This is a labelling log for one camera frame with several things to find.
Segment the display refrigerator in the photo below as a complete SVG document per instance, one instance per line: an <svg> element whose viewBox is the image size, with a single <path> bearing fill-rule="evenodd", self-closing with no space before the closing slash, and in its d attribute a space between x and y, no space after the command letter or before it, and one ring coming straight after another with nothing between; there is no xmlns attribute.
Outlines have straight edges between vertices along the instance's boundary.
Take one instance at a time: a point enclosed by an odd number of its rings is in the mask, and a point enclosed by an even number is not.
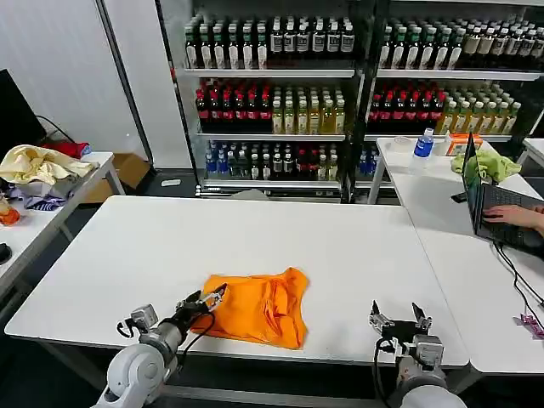
<svg viewBox="0 0 544 408"><path fill-rule="evenodd" d="M376 139L426 128L515 158L544 111L540 6L156 0L196 195L353 202Z"/></svg>

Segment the person's arm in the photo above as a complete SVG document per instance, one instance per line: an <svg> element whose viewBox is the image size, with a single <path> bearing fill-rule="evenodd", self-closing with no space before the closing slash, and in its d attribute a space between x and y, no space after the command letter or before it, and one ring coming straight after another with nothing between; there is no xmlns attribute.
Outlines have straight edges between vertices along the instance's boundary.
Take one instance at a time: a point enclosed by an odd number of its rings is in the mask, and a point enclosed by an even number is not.
<svg viewBox="0 0 544 408"><path fill-rule="evenodd" d="M532 228L544 237L544 207L532 210L518 206L497 206L484 210L484 221Z"/></svg>

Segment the orange t-shirt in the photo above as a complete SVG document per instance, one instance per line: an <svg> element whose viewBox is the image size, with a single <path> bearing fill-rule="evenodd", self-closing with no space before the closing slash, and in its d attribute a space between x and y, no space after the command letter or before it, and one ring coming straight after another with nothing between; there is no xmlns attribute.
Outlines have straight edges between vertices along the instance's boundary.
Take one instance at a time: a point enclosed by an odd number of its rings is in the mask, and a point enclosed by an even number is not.
<svg viewBox="0 0 544 408"><path fill-rule="evenodd" d="M223 302L213 311L210 336L299 349L306 335L300 304L308 279L295 268L280 275L212 275L202 293L227 284ZM202 332L211 317L201 317L192 327Z"/></svg>

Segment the white table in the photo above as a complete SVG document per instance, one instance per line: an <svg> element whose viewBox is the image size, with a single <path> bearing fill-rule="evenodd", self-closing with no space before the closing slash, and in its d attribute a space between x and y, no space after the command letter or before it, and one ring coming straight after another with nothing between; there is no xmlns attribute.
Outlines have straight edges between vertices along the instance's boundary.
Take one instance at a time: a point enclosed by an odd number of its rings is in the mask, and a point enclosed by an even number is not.
<svg viewBox="0 0 544 408"><path fill-rule="evenodd" d="M120 348L134 340L121 337L116 324L142 304L152 303L162 319L211 274L275 275L289 266L309 278L302 349L204 337L191 352L369 364L379 338L368 324L376 299L383 313L401 320L412 320L411 302L418 304L445 344L444 365L467 364L402 207L113 196L5 330L44 342Z"/></svg>
<svg viewBox="0 0 544 408"><path fill-rule="evenodd" d="M544 167L544 139L524 139L525 150L518 159L523 166L527 157L533 159L540 167Z"/></svg>
<svg viewBox="0 0 544 408"><path fill-rule="evenodd" d="M73 238L64 222L103 177L108 179L113 191L125 194L113 167L112 153L94 152L84 156L82 161L98 163L99 167L88 175L87 180L64 206L54 211L25 210L22 201L14 201L14 207L21 213L20 221L11 227L0 226L0 242L7 243L13 252L11 259L0 265L0 298L15 283L25 266L54 238L59 229L69 240ZM13 298L10 303L13 304L16 300Z"/></svg>
<svg viewBox="0 0 544 408"><path fill-rule="evenodd" d="M513 288L512 273L490 243L473 234L467 203L451 199L463 192L461 175L451 171L452 158L431 156L426 168L415 169L411 152L394 153L391 143L377 141L382 165L410 214L470 355L464 372L469 375L458 378L457 390L483 375L544 374L542 341L513 323L524 312L524 303ZM492 149L486 142L482 148ZM519 175L501 187L540 198ZM544 263L511 249L506 253L519 273L544 293ZM528 299L541 313L535 299Z"/></svg>

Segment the green cloth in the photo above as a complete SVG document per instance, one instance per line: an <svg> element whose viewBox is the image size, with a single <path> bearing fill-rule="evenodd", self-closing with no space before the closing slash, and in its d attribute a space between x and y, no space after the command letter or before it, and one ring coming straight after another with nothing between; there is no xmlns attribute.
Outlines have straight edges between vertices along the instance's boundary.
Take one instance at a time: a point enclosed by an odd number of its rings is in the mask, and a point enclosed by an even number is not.
<svg viewBox="0 0 544 408"><path fill-rule="evenodd" d="M519 164L514 163L507 157L499 155L493 150L477 150L476 156L478 157L479 174L482 179L486 179L489 176L497 183L500 183L506 177L519 173L521 170ZM464 160L464 153L455 157L451 161L451 170L456 173L461 173ZM474 158L469 159L467 165L476 167Z"/></svg>

